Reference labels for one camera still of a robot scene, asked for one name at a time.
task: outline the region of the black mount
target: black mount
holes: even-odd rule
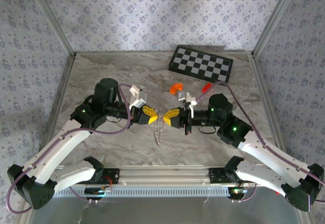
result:
[[[102,185],[110,185],[110,184],[118,184],[120,176],[120,169],[118,168],[103,168],[102,175],[96,182],[84,181],[80,182],[81,184],[102,184]],[[100,197],[103,193],[100,190],[105,189],[105,187],[86,187],[84,194],[86,199],[90,200],[100,200]],[[98,197],[87,197],[87,195],[98,195]]]
[[[238,164],[244,159],[238,156],[233,156],[225,167],[209,168],[210,183],[239,183],[240,178],[236,174]],[[230,200],[241,200],[244,197],[244,193],[238,193],[234,190],[243,190],[239,187],[228,187],[230,196],[227,197]]]
[[[191,118],[188,107],[178,108],[180,110],[180,122],[177,127],[185,128],[185,135],[191,133],[193,126],[219,127],[217,136],[226,144],[235,148],[240,142],[245,141],[245,136],[253,128],[233,115],[233,105],[221,93],[214,94],[209,98],[207,110],[194,110],[194,118]]]
[[[314,163],[308,167],[309,172],[319,179],[324,179],[324,168]],[[305,179],[300,179],[300,185],[297,187],[291,187],[290,185],[281,185],[285,192],[285,198],[290,204],[302,211],[310,211],[312,204],[315,202],[322,184],[310,176],[306,176]]]
[[[82,128],[97,129],[106,122],[108,115],[127,119],[125,104],[122,103],[117,81],[104,78],[95,86],[94,94],[89,96],[71,114],[71,120],[79,122]]]
[[[15,179],[22,174],[23,167],[19,165],[12,165],[7,174],[10,182],[13,183]],[[15,190],[19,195],[25,199],[33,209],[37,210],[46,205],[54,195],[54,187],[57,182],[48,180],[45,184],[35,182],[34,177],[24,175],[16,184]]]

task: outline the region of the cable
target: cable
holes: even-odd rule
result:
[[[320,203],[320,204],[325,204],[324,200],[315,200],[315,202]]]
[[[131,85],[129,84],[125,84],[125,83],[120,83],[118,85],[118,90],[120,92],[120,95],[123,99],[123,102],[125,104],[125,107],[126,107],[126,111],[127,111],[127,122],[126,122],[126,125],[124,126],[124,128],[122,128],[121,130],[119,131],[116,131],[116,132],[102,132],[102,131],[97,131],[95,129],[72,129],[70,131],[67,131],[65,134],[61,135],[60,138],[58,138],[50,147],[48,147],[44,153],[31,165],[33,168],[35,168],[37,166],[37,164],[49,153],[53,150],[53,148],[62,140],[64,139],[65,137],[67,137],[68,135],[72,134],[72,133],[75,133],[75,132],[79,132],[79,131],[88,131],[88,132],[92,132],[92,133],[98,133],[98,134],[104,134],[104,135],[114,135],[114,134],[119,134],[119,133],[122,133],[124,130],[126,130],[131,122],[131,112],[130,112],[130,109],[128,107],[128,103],[127,103],[127,100],[126,100],[126,97],[121,89],[121,87],[124,86],[124,87],[129,87],[131,88]],[[31,210],[31,207],[27,208],[26,210],[23,210],[23,211],[15,211],[14,209],[12,209],[11,205],[10,205],[10,195],[11,195],[11,192],[13,191],[13,189],[15,188],[17,182],[23,177],[25,176],[32,168],[31,167],[28,167],[24,172],[22,172],[16,179],[15,181],[11,184],[9,190],[8,190],[8,193],[7,193],[7,196],[6,196],[6,206],[7,206],[7,209],[12,212],[13,214],[23,214],[23,213],[26,213],[27,211]]]
[[[254,187],[253,193],[252,193],[249,197],[247,197],[247,198],[245,198],[245,199],[243,199],[243,200],[232,200],[232,201],[234,201],[234,202],[238,202],[238,203],[248,201],[248,200],[250,200],[251,198],[253,198],[253,196],[254,196],[255,193],[256,193],[256,190],[257,190],[257,184],[255,183],[255,187]]]
[[[109,180],[110,181],[110,187],[111,187],[111,192],[113,192],[113,181],[112,181],[112,179],[110,178],[110,177],[107,177],[107,176],[104,176],[103,178],[105,178],[105,179],[107,179],[107,180]]]
[[[122,118],[120,118],[118,121],[109,121],[108,119],[106,119],[106,121],[108,121],[108,122],[112,122],[112,123],[118,123],[118,122],[120,122],[122,120]]]
[[[78,195],[74,190],[73,190],[73,188],[70,186],[69,187],[69,189],[71,190],[71,192],[79,199],[79,200],[82,200],[82,201],[86,201],[86,202],[89,202],[89,200],[88,199],[86,199],[86,198],[83,198],[83,197],[81,197],[80,195]]]
[[[200,131],[201,134],[215,134],[217,132],[217,129],[215,129],[215,127],[213,127],[214,132],[210,132],[210,133],[206,133],[200,130],[200,127],[198,127],[198,130]]]
[[[243,180],[240,181],[240,184],[238,185],[238,187],[240,187],[243,184]]]
[[[204,96],[207,95],[207,93],[213,89],[216,85],[218,84],[222,84],[225,85],[229,92],[232,94],[234,100],[236,101],[237,105],[239,106],[239,108],[241,109],[241,111],[244,113],[245,117],[247,118],[247,120],[249,121],[249,123],[251,124],[252,128],[254,129],[254,132],[256,133],[258,139],[261,141],[262,145],[268,149],[273,155],[275,155],[276,157],[278,157],[279,159],[281,159],[282,161],[284,161],[285,163],[289,164],[290,166],[294,167],[295,169],[302,171],[303,173],[307,174],[308,176],[312,177],[313,179],[315,179],[316,181],[320,182],[322,185],[325,186],[325,182],[322,181],[320,178],[316,177],[315,175],[311,174],[310,172],[306,171],[303,168],[300,168],[298,165],[292,163],[291,161],[288,161],[287,159],[285,159],[284,157],[282,157],[281,155],[279,155],[277,152],[275,152],[270,146],[268,146],[265,142],[264,139],[262,138],[261,134],[259,133],[258,129],[256,128],[254,122],[250,119],[250,117],[248,116],[248,114],[246,113],[246,111],[244,110],[244,108],[242,107],[242,105],[240,104],[240,102],[238,101],[238,99],[235,96],[235,93],[232,91],[232,89],[229,87],[229,85],[223,81],[218,81],[214,84],[212,84],[212,86],[210,88],[207,89],[207,91],[205,91],[202,95],[199,96],[199,98],[197,99],[197,102],[199,102],[201,99],[204,98]],[[315,202],[318,203],[323,203],[323,201],[320,200],[315,200]]]

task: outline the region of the patterned wallpaper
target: patterned wallpaper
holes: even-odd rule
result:
[[[258,62],[286,150],[325,167],[325,0],[292,0]],[[325,205],[314,204],[319,223]]]
[[[252,50],[278,0],[48,0],[75,51]]]
[[[38,151],[68,56],[35,0],[0,0],[0,13],[0,223],[12,223],[7,169]]]

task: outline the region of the checkered board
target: checkered board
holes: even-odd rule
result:
[[[177,46],[168,70],[212,83],[216,81],[227,83],[233,61],[218,55]]]

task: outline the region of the marble table surface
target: marble table surface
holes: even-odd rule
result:
[[[181,105],[177,98],[169,93],[170,87],[175,83],[183,83],[183,90],[198,97],[207,82],[168,71],[172,55],[172,52],[77,54],[56,122],[56,133],[69,120],[74,109],[88,95],[93,94],[95,85],[102,78],[113,78],[119,83],[135,84],[148,94],[147,104],[152,108],[162,109],[164,113]],[[249,61],[240,57],[226,57],[234,59],[229,85],[262,136],[273,143]],[[127,89],[123,91],[129,99],[130,92]],[[234,114],[247,121],[226,87],[217,86],[208,95],[221,92],[233,103]],[[208,97],[205,97],[196,109],[206,109]],[[125,123],[126,120],[116,124],[107,122],[98,130],[117,131],[124,127]],[[118,135],[93,134],[67,156],[63,165],[75,164],[88,156],[94,156],[105,166],[223,166],[233,155],[257,162],[253,157],[223,143],[216,134],[201,134],[197,127],[192,128],[192,134],[185,136],[184,129],[178,130],[165,126],[161,146],[156,145],[153,130],[153,125],[133,125],[129,130]]]

